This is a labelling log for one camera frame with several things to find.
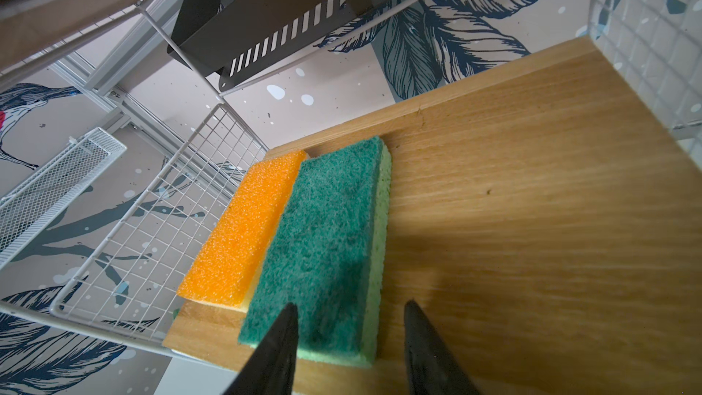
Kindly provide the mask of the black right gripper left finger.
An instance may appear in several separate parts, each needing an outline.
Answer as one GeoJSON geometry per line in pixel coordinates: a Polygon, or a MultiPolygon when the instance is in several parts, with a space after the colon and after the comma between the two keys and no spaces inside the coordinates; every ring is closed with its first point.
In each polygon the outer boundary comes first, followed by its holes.
{"type": "Polygon", "coordinates": [[[224,394],[291,395],[298,340],[298,308],[288,303],[224,394]]]}

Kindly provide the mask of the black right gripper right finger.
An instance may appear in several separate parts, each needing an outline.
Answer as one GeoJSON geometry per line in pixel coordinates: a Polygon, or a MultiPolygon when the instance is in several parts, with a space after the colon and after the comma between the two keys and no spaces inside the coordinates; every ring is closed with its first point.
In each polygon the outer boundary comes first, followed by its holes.
{"type": "Polygon", "coordinates": [[[480,394],[414,300],[405,304],[404,327],[410,394],[480,394]]]}

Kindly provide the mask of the orange sponge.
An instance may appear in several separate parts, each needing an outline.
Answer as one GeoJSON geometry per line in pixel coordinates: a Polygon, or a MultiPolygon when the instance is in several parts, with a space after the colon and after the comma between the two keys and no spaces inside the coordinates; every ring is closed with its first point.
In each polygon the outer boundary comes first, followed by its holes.
{"type": "Polygon", "coordinates": [[[302,150],[252,166],[203,245],[177,295],[192,302],[247,312],[266,251],[290,199],[302,150]]]}

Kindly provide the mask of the dark green sponge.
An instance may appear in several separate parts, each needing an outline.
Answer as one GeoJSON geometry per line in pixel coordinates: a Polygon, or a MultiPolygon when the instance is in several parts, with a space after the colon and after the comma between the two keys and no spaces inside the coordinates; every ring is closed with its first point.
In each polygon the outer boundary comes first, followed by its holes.
{"type": "Polygon", "coordinates": [[[303,162],[239,343],[257,347],[298,310],[297,355],[369,368],[378,345],[392,158],[376,136],[303,162]]]}

